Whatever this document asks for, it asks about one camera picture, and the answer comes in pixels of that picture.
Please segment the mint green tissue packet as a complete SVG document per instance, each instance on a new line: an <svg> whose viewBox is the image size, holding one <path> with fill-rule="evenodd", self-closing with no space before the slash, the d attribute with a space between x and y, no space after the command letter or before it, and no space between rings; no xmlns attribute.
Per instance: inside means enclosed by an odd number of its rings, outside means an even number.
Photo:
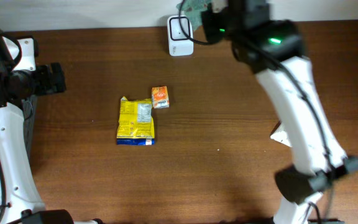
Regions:
<svg viewBox="0 0 358 224"><path fill-rule="evenodd" d="M194 31L202 26L201 13L206 11L211 3L212 0L185 0L181 8L181 15L189 18Z"/></svg>

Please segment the orange white snack packet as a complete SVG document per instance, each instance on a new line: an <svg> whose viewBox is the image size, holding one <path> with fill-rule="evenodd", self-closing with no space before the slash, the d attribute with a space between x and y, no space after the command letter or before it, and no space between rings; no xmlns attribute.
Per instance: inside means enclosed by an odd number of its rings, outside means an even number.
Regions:
<svg viewBox="0 0 358 224"><path fill-rule="evenodd" d="M170 106L166 86L152 88L152 105L154 109L168 108Z"/></svg>

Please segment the yellow snack packet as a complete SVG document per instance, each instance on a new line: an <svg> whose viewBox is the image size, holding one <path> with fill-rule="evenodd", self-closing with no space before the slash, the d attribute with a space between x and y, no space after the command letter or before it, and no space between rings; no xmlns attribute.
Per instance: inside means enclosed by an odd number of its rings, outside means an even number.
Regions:
<svg viewBox="0 0 358 224"><path fill-rule="evenodd" d="M117 145L151 146L155 144L152 100L120 100Z"/></svg>

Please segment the white cream tube gold cap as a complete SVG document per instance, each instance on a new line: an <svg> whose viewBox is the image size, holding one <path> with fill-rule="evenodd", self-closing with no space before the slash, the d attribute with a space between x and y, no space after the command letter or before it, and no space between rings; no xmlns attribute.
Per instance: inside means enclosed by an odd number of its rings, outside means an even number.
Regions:
<svg viewBox="0 0 358 224"><path fill-rule="evenodd" d="M280 121L275 125L272 132L270 133L270 139L284 144L288 147L291 147L291 142L288 138L288 134L285 131L284 125Z"/></svg>

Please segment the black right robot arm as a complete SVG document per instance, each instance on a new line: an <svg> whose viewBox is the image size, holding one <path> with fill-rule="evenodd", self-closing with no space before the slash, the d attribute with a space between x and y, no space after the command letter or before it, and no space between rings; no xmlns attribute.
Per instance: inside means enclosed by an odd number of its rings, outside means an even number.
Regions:
<svg viewBox="0 0 358 224"><path fill-rule="evenodd" d="M293 163L275 174L282 200L268 222L308 223L323 193L358 171L358 157L346 154L330 128L300 31L272 19L266 1L212 1L201 19L209 43L229 40L235 59L250 67L287 133Z"/></svg>

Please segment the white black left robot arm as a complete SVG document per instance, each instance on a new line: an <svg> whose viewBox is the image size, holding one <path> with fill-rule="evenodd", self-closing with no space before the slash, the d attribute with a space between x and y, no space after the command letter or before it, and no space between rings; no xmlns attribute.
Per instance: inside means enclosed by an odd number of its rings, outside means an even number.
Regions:
<svg viewBox="0 0 358 224"><path fill-rule="evenodd" d="M37 41L0 29L0 223L73 223L67 210L47 210L35 186L24 137L23 104L66 90L59 63L36 65Z"/></svg>

